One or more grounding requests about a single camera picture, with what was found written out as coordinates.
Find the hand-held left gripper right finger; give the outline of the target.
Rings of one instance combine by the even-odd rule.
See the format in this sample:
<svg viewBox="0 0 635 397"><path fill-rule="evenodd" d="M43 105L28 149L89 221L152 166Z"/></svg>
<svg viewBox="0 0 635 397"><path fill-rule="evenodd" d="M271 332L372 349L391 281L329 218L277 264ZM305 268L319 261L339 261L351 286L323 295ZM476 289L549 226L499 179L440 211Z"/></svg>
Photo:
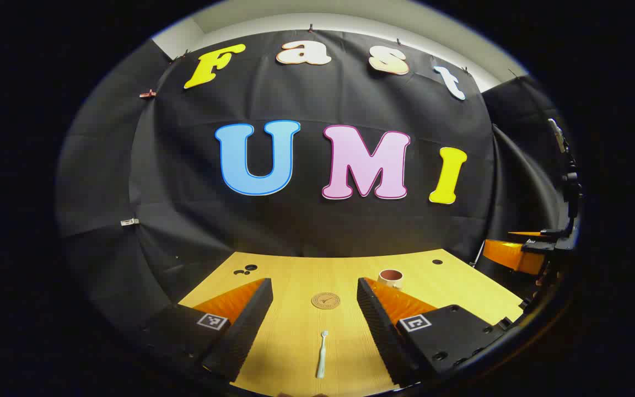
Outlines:
<svg viewBox="0 0 635 397"><path fill-rule="evenodd" d="M356 299L391 381L444 381L481 357L509 329L509 319L489 323L461 305L435 308L368 277Z"/></svg>

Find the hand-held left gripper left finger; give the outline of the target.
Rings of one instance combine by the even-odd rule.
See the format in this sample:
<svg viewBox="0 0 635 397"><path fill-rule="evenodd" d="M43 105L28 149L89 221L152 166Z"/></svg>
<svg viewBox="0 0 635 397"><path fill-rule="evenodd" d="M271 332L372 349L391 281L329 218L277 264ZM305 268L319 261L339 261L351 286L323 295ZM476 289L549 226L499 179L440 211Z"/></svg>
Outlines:
<svg viewBox="0 0 635 397"><path fill-rule="evenodd" d="M273 299L263 277L194 307L172 304L143 324L141 342L184 377L234 382Z"/></svg>

